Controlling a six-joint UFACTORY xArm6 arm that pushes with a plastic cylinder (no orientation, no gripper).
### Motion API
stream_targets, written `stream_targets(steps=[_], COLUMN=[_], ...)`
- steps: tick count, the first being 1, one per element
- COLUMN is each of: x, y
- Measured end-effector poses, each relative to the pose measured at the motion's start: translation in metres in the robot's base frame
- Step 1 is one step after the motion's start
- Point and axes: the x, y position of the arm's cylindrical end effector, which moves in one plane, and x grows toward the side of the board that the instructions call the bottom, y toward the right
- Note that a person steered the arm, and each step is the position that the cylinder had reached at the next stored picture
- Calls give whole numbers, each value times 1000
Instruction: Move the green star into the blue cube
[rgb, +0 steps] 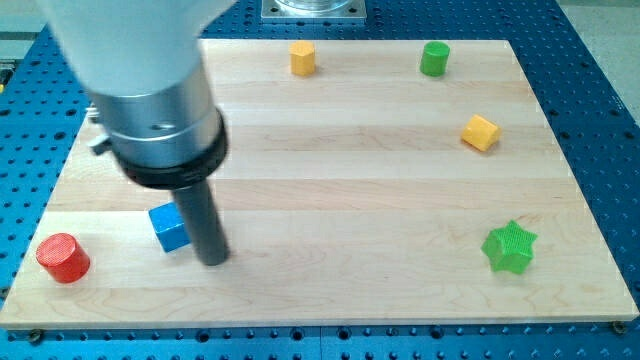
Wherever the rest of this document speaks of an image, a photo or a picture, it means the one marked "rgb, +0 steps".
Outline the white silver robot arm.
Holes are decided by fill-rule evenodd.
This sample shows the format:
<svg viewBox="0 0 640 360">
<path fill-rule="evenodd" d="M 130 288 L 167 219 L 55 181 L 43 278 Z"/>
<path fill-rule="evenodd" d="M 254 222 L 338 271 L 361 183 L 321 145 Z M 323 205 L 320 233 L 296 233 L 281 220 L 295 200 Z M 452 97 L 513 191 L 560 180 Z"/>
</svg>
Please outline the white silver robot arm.
<svg viewBox="0 0 640 360">
<path fill-rule="evenodd" d="M 234 0 L 38 0 L 126 175 L 173 190 L 205 180 L 227 138 L 199 36 Z"/>
</svg>

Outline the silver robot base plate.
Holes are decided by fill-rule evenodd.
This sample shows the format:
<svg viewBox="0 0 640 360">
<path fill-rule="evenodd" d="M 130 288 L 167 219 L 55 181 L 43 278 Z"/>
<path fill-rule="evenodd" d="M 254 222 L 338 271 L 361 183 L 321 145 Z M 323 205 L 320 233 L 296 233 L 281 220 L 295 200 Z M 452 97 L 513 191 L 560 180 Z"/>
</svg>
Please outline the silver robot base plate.
<svg viewBox="0 0 640 360">
<path fill-rule="evenodd" d="M 293 19 L 365 19 L 365 0 L 262 0 L 261 18 Z"/>
</svg>

